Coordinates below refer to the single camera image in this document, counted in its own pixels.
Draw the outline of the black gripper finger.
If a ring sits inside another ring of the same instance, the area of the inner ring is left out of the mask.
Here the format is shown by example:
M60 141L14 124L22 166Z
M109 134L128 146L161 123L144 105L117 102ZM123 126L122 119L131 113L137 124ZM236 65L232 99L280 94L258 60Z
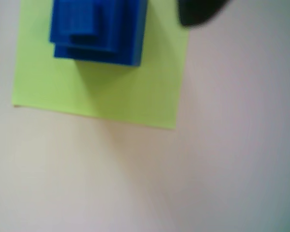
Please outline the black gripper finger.
M230 0L178 0L178 18L182 26L202 26L221 13Z

